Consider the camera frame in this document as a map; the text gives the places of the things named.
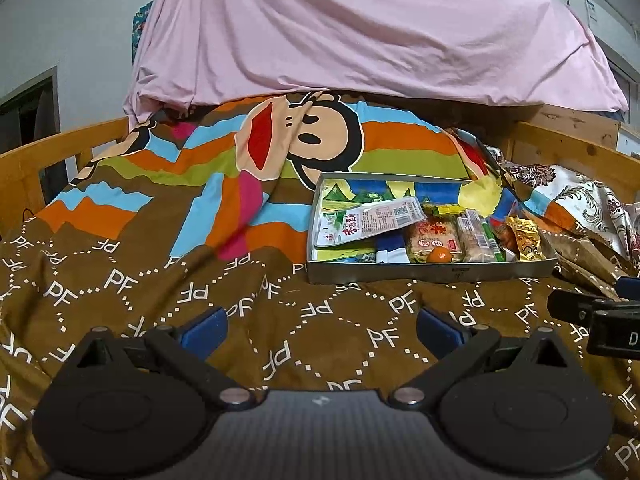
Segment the green sausage stick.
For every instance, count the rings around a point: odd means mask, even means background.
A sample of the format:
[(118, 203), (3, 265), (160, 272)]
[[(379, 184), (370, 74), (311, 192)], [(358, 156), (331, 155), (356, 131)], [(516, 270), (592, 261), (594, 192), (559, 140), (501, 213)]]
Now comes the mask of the green sausage stick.
[(488, 224), (488, 222), (486, 220), (484, 220), (482, 222), (482, 227), (483, 227), (483, 230), (485, 232), (485, 236), (487, 238), (489, 248), (491, 249), (492, 253), (494, 254), (496, 261), (497, 262), (505, 262), (506, 258), (504, 258), (502, 249), (500, 248), (500, 246), (498, 244), (498, 240), (496, 239), (494, 232), (492, 232), (492, 229), (491, 229), (491, 227), (489, 226), (489, 224)]

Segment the gold foil snack bag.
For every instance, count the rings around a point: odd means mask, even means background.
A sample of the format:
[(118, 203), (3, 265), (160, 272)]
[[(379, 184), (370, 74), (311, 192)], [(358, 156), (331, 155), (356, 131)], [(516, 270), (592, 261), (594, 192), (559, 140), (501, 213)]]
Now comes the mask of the gold foil snack bag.
[(518, 246), (518, 260), (539, 261), (546, 258), (535, 222), (510, 216), (506, 218), (506, 225), (514, 234), (516, 246)]

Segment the white green snack packet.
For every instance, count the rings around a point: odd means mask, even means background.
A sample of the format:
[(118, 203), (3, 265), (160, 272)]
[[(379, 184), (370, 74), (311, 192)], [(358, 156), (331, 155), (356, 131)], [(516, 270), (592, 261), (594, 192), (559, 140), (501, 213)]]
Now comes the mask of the white green snack packet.
[(314, 225), (312, 244), (331, 248), (360, 242), (425, 220), (426, 214), (413, 196), (322, 212)]

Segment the small orange fruit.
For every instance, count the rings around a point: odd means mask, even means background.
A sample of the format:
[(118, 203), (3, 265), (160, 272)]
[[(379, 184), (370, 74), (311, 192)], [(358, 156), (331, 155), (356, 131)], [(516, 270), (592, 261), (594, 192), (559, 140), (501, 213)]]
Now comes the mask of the small orange fruit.
[(429, 263), (450, 263), (454, 255), (447, 247), (435, 247), (427, 256)]

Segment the clear biscuit packet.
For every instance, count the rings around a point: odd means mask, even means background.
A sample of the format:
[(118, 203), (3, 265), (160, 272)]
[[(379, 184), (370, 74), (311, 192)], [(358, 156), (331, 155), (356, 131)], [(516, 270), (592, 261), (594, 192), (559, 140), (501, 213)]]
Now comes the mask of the clear biscuit packet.
[(466, 263), (496, 262), (494, 251), (475, 210), (467, 209), (457, 216), (457, 229)]

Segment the beige cracker packet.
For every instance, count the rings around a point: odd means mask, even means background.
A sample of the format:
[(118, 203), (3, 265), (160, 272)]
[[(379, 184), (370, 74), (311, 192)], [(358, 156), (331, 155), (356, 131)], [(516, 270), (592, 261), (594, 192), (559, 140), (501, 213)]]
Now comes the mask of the beige cracker packet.
[(427, 219), (406, 231), (408, 257), (414, 263), (429, 263), (427, 256), (435, 247), (447, 247), (454, 255), (450, 263), (462, 260), (463, 252), (457, 228), (451, 220)]

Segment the blue white snack packet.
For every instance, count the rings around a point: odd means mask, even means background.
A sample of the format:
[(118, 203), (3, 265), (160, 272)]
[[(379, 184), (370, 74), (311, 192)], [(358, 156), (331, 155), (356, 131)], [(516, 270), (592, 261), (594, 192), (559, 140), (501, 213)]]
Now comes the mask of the blue white snack packet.
[(401, 231), (387, 232), (375, 237), (375, 247), (377, 263), (407, 264), (410, 262)]

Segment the metal snack tray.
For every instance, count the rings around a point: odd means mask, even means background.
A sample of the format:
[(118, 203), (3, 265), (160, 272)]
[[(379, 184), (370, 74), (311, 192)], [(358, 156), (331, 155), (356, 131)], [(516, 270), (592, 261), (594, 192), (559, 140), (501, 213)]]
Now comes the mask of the metal snack tray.
[(314, 284), (545, 278), (557, 262), (514, 195), (489, 179), (326, 172), (314, 192)]

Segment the yellow candy wrapper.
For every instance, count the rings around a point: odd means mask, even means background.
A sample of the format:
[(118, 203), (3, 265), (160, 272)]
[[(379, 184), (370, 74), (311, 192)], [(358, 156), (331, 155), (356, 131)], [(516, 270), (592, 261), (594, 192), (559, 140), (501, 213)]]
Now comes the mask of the yellow candy wrapper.
[(465, 213), (465, 209), (458, 204), (421, 204), (424, 214), (430, 217), (449, 218), (457, 217)]

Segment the colourful monkey blanket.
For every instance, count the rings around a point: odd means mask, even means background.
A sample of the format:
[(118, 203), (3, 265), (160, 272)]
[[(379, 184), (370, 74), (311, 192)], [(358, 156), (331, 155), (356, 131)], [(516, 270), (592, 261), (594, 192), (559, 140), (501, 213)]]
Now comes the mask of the colourful monkey blanket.
[[(629, 264), (523, 208), (559, 255), (553, 278), (314, 285), (306, 266), (314, 184), (325, 171), (412, 174), (513, 188), (462, 138), (492, 141), (506, 110), (314, 91), (187, 115), (161, 110), (1, 237), (1, 474), (48, 465), (32, 414), (93, 326), (131, 340), (210, 307), (229, 333), (212, 365), (250, 390), (390, 392), (435, 363), (416, 336), (432, 307), (464, 326), (526, 336), (554, 290), (613, 297)], [(579, 167), (639, 203), (636, 162), (592, 146)]]

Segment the white air conditioner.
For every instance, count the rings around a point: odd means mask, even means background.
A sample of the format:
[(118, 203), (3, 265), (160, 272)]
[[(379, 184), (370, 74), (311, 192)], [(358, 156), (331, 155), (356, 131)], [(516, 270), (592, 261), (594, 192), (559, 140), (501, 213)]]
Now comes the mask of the white air conditioner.
[(568, 0), (567, 5), (598, 37), (625, 31), (625, 27), (612, 14), (593, 0)]

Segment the pink bed sheet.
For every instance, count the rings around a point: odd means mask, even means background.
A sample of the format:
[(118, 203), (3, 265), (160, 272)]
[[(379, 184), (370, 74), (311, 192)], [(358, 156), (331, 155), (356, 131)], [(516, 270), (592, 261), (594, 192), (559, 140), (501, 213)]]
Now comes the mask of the pink bed sheet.
[(621, 112), (591, 30), (560, 0), (154, 0), (124, 110), (333, 89)]

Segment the wooden bed frame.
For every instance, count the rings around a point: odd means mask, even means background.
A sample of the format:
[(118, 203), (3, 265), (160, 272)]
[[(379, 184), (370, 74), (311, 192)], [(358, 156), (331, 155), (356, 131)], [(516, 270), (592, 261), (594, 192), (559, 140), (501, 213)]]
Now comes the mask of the wooden bed frame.
[(129, 132), (126, 117), (57, 133), (14, 148), (1, 155), (1, 235), (23, 220), (25, 210), (40, 211), (46, 202), (40, 174), (73, 157), (82, 168), (93, 158), (92, 150), (122, 140)]

